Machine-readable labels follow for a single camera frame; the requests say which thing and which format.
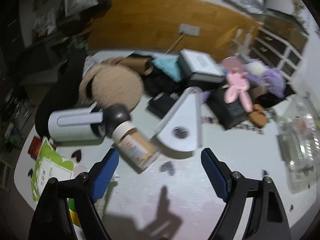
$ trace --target table surface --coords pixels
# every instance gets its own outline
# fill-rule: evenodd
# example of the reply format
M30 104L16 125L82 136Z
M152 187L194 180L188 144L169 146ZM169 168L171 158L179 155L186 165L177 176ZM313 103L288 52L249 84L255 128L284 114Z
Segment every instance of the table surface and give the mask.
M98 52L95 57L126 57L132 52L107 50ZM145 52L148 53L156 57L160 55ZM149 99L144 95L131 115L133 124L151 138L160 120L146 110ZM202 106L202 116L212 116L207 105ZM225 203L216 196L201 165L200 154L205 147L210 148L231 171L239 171L247 178L261 180L263 170L267 171L284 204L292 229L292 239L299 239L319 211L320 202L317 196L320 193L317 193L316 182L311 183L309 189L306 187L297 190L292 187L278 147L276 123L271 120L263 129L264 134L239 129L224 131L221 126L208 123L204 123L202 129L201 149L187 154L161 148L163 153L141 174L120 157L116 169L120 178L110 189L111 194L102 218L112 239L158 240L162 235L175 240L208 239ZM35 161L27 151L34 135L35 127L27 137L14 173L18 191L33 209L36 208L36 203L32 200L28 172L34 167ZM95 162L102 160L112 144L112 140L105 138L98 146L58 147L57 152L65 158L71 158L74 151L81 149L80 164L91 168ZM173 166L173 175L168 171L161 172L161 166L166 166L167 162ZM252 199L247 199L234 239L242 239L251 202ZM83 239L81 229L77 226L75 229L78 238Z

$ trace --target purple plush toy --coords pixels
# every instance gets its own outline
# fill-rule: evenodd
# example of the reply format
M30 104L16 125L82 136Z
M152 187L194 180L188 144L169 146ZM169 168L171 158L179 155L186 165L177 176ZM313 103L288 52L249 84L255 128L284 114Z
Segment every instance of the purple plush toy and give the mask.
M271 94L284 98L285 82L279 69L270 68L256 59L251 59L244 69L249 73L245 77L252 85L267 85Z

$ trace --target triangular white container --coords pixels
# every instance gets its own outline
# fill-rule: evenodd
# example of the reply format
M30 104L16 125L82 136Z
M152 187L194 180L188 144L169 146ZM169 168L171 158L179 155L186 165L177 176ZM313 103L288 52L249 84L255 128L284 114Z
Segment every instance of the triangular white container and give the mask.
M195 151L202 146L201 93L198 87L187 88L158 124L156 136L163 145L179 152ZM177 138L173 133L176 127L186 128L188 136Z

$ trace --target wooden headboard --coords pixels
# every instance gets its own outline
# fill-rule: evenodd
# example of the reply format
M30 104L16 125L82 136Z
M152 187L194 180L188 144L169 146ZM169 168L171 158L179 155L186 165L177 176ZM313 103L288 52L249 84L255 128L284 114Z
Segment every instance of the wooden headboard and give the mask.
M110 11L90 26L90 49L140 48L167 50L180 37L179 24L201 28L198 37L183 37L175 49L193 49L222 60L236 30L243 29L239 41L252 26L253 18L201 0L112 0Z

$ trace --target power socket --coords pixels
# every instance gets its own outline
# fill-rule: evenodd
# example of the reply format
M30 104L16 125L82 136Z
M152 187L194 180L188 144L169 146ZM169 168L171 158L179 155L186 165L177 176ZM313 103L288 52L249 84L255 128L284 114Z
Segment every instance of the power socket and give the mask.
M181 23L178 33L198 37L200 35L200 27Z

